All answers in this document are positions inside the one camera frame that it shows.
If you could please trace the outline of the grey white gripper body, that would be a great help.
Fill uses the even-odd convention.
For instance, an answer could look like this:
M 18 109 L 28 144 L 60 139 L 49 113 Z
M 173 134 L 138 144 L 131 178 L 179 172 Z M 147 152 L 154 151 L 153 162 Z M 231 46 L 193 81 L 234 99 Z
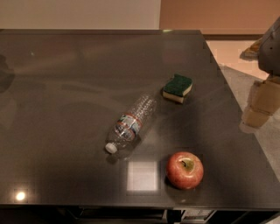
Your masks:
M 280 17 L 262 36 L 258 66 L 267 74 L 280 76 Z

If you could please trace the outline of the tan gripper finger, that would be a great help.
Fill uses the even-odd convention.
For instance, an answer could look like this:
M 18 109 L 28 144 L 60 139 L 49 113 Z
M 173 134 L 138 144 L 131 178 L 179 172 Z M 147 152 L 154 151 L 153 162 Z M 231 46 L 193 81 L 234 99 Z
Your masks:
M 266 80 L 255 81 L 248 95 L 248 105 L 241 116 L 241 131 L 256 132 L 279 109 L 280 77 L 269 76 Z

